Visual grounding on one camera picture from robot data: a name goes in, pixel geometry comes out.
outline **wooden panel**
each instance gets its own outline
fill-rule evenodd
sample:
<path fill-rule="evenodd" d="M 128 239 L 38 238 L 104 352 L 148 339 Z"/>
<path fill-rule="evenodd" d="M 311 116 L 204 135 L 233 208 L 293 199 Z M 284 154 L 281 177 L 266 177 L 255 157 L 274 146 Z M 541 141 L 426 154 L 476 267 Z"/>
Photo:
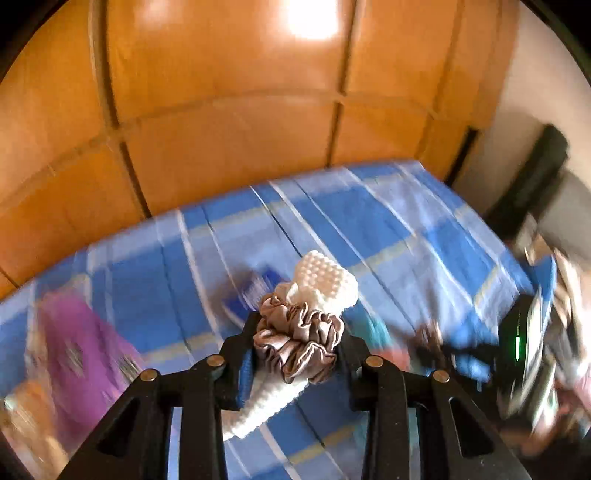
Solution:
<path fill-rule="evenodd" d="M 346 102 L 337 132 L 333 164 L 382 158 L 413 158 L 427 114 L 406 105 Z"/>
<path fill-rule="evenodd" d="M 431 108 L 457 0 L 366 0 L 362 5 L 346 90 L 408 98 Z"/>
<path fill-rule="evenodd" d="M 445 118 L 470 118 L 496 40 L 499 1 L 463 0 L 457 39 L 436 102 Z"/>
<path fill-rule="evenodd" d="M 14 285 L 4 275 L 0 274 L 0 300 L 7 297 L 14 290 Z"/>
<path fill-rule="evenodd" d="M 324 166 L 331 102 L 240 98 L 142 122 L 127 137 L 153 214 Z"/>
<path fill-rule="evenodd" d="M 108 2 L 121 120 L 253 90 L 337 87 L 352 0 Z"/>
<path fill-rule="evenodd" d="M 444 181 L 450 173 L 466 136 L 467 124 L 455 120 L 431 121 L 419 160 L 435 178 Z"/>
<path fill-rule="evenodd" d="M 505 75 L 513 54 L 519 23 L 518 0 L 499 0 L 501 24 L 484 81 L 480 84 L 470 122 L 475 128 L 487 128 L 499 102 Z"/>
<path fill-rule="evenodd" d="M 125 172 L 102 147 L 0 211 L 0 265 L 22 284 L 79 248 L 140 220 Z"/>
<path fill-rule="evenodd" d="M 0 83 L 0 201 L 101 130 L 87 16 L 87 0 L 66 2 Z"/>

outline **metal screw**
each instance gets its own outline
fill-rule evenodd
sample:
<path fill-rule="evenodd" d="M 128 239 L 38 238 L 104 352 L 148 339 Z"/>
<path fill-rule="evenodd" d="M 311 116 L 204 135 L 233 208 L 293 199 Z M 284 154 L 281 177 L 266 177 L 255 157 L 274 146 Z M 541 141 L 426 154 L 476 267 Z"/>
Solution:
<path fill-rule="evenodd" d="M 384 359 L 377 355 L 371 355 L 365 359 L 368 367 L 379 368 L 384 364 Z"/>
<path fill-rule="evenodd" d="M 210 367 L 221 367 L 226 359 L 221 355 L 210 355 L 207 357 L 207 364 Z"/>
<path fill-rule="evenodd" d="M 433 372 L 433 378 L 439 383 L 447 383 L 449 382 L 449 373 L 445 370 L 435 370 Z"/>
<path fill-rule="evenodd" d="M 153 368 L 148 368 L 139 374 L 139 377 L 144 382 L 151 382 L 154 378 L 158 376 L 158 370 L 154 370 Z"/>

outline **white wall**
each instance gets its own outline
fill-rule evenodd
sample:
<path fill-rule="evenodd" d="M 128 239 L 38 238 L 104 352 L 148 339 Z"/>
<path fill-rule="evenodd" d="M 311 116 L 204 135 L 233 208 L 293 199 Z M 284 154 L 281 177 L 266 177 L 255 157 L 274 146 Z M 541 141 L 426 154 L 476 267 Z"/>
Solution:
<path fill-rule="evenodd" d="M 558 37 L 522 4 L 495 119 L 454 188 L 479 213 L 486 212 L 526 161 L 546 123 L 567 138 L 567 166 L 591 188 L 591 86 Z"/>

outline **white textured object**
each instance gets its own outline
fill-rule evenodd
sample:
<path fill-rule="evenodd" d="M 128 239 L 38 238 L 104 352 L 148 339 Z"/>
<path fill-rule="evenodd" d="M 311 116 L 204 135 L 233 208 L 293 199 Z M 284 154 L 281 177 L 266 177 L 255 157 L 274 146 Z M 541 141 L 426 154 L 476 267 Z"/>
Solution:
<path fill-rule="evenodd" d="M 353 274 L 316 250 L 306 253 L 298 262 L 293 281 L 302 292 L 317 292 L 324 303 L 318 305 L 321 307 L 318 309 L 325 313 L 340 315 L 359 298 L 357 279 Z"/>
<path fill-rule="evenodd" d="M 277 285 L 275 294 L 290 304 L 305 301 L 313 310 L 337 316 L 359 298 L 357 279 L 316 250 L 302 257 L 295 267 L 293 281 Z M 307 385 L 307 378 L 298 377 L 287 384 L 281 375 L 267 373 L 262 365 L 257 365 L 251 396 L 244 408 L 222 412 L 224 441 L 234 436 L 243 439 L 294 401 Z"/>
<path fill-rule="evenodd" d="M 222 436 L 225 442 L 236 436 L 243 439 L 250 432 L 265 423 L 275 413 L 293 402 L 308 386 L 307 378 L 296 378 L 291 384 L 277 374 L 256 372 L 266 375 L 261 388 L 251 396 L 240 411 L 222 412 Z"/>

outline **bed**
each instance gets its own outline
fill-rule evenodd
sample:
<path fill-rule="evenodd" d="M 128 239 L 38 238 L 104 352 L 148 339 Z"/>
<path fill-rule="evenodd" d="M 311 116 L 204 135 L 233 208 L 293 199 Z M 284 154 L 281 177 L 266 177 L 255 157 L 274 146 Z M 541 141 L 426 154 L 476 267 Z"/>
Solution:
<path fill-rule="evenodd" d="M 92 309 L 149 367 L 169 373 L 217 352 L 239 331 L 222 302 L 251 272 L 271 266 L 290 278 L 313 249 L 358 280 L 360 301 L 343 315 L 347 322 L 379 319 L 394 348 L 431 319 L 459 346 L 494 342 L 517 295 L 536 285 L 482 219 L 420 163 L 315 171 L 172 210 L 77 251 L 21 287 L 0 303 L 0 395 L 25 378 L 35 301 L 78 275 L 87 275 Z M 463 366 L 473 377 L 486 376 L 481 367 Z M 230 479 L 359 478 L 362 419 L 341 392 L 334 378 L 308 387 L 246 439 L 227 441 Z M 169 478 L 177 477 L 180 415 Z"/>

